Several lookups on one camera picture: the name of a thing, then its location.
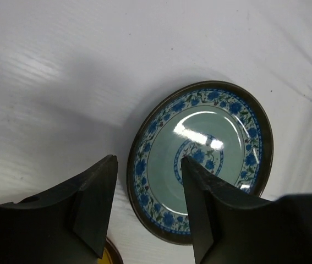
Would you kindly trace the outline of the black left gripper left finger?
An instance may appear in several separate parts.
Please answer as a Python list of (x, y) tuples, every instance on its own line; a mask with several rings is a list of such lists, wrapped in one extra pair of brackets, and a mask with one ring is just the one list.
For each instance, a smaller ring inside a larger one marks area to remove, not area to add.
[(118, 161), (84, 172), (18, 203), (0, 205), (0, 263), (97, 263), (105, 248)]

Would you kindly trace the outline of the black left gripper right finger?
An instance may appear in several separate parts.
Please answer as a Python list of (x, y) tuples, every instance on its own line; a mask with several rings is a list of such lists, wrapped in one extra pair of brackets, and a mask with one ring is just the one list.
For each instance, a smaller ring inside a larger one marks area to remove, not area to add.
[(182, 159), (196, 263), (312, 263), (312, 194), (247, 194)]

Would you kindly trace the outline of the yellow plate with dark rim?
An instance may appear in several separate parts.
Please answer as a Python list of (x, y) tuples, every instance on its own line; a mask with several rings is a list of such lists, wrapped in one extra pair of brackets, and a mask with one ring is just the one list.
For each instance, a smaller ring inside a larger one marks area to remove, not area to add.
[(124, 264), (121, 254), (109, 238), (106, 238), (102, 258), (98, 259), (98, 264)]

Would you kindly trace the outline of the blue floral green plate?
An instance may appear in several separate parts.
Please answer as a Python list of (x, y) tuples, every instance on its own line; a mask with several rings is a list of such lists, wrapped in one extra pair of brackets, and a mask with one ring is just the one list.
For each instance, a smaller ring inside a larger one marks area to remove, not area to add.
[(132, 208), (154, 236), (190, 245), (181, 161), (260, 196), (273, 161), (273, 132), (260, 102), (225, 81), (202, 81), (166, 97), (138, 130), (127, 163)]

